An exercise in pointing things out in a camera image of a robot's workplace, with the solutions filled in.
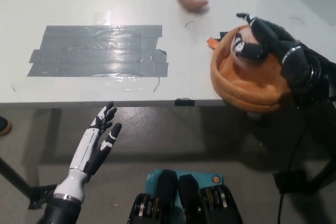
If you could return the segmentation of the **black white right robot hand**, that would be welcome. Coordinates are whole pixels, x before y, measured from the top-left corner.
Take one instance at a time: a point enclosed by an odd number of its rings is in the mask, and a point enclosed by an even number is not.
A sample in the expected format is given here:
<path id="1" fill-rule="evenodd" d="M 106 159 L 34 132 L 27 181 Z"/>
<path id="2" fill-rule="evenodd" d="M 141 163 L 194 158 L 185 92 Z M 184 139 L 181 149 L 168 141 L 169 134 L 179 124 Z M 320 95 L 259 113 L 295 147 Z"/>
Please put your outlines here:
<path id="1" fill-rule="evenodd" d="M 234 39 L 233 51 L 238 57 L 253 61 L 263 61 L 269 54 L 278 57 L 284 63 L 290 57 L 305 60 L 305 53 L 300 42 L 295 40 L 284 28 L 247 13 L 236 16 L 245 20 L 256 42 L 250 42 L 238 32 Z"/>

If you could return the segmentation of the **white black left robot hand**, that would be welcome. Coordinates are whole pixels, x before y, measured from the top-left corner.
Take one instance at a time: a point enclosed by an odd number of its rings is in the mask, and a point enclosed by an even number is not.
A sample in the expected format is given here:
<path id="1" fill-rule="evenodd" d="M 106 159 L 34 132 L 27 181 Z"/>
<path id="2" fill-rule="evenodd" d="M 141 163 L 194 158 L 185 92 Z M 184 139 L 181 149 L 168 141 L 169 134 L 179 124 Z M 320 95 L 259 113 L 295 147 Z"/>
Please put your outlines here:
<path id="1" fill-rule="evenodd" d="M 68 176 L 53 193 L 54 198 L 83 203 L 85 184 L 106 160 L 121 131 L 121 123 L 112 124 L 116 111 L 111 101 L 94 117 L 77 146 Z"/>

